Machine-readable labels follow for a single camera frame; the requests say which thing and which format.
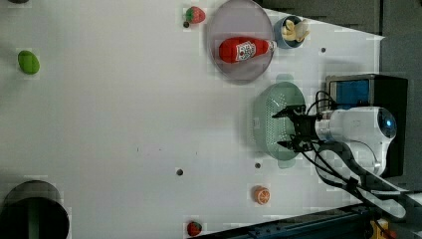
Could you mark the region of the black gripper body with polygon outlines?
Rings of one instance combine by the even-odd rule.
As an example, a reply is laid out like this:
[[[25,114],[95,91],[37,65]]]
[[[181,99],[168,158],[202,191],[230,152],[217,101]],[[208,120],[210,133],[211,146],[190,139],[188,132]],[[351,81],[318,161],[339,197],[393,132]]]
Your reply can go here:
[[[318,140],[316,132],[317,116],[292,114],[290,121],[295,128],[295,133],[291,135],[292,146],[299,146],[301,142],[307,143]]]

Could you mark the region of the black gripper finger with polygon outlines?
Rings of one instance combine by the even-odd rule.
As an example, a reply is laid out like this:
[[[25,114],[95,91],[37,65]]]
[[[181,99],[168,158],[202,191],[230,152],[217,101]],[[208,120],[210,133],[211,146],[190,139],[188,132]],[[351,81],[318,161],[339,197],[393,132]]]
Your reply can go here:
[[[296,142],[293,142],[291,140],[290,141],[278,141],[278,145],[280,145],[280,146],[282,146],[282,147],[284,147],[288,150],[291,150],[293,152],[302,152],[302,148]]]
[[[273,115],[273,119],[280,119],[280,118],[289,118],[289,119],[296,119],[301,117],[305,114],[306,106],[305,105],[294,105],[294,106],[286,106],[280,112]]]

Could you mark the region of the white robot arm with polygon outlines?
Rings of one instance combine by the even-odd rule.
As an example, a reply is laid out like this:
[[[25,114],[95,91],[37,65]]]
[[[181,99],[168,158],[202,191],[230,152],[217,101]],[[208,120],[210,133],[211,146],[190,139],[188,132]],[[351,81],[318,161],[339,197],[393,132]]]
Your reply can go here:
[[[315,154],[310,163],[321,181],[351,194],[367,206],[398,220],[421,193],[400,188],[382,178],[387,152],[397,135],[393,114],[385,108],[359,107],[308,114],[302,105],[288,106],[273,115],[287,118],[294,133],[279,145],[302,155]]]

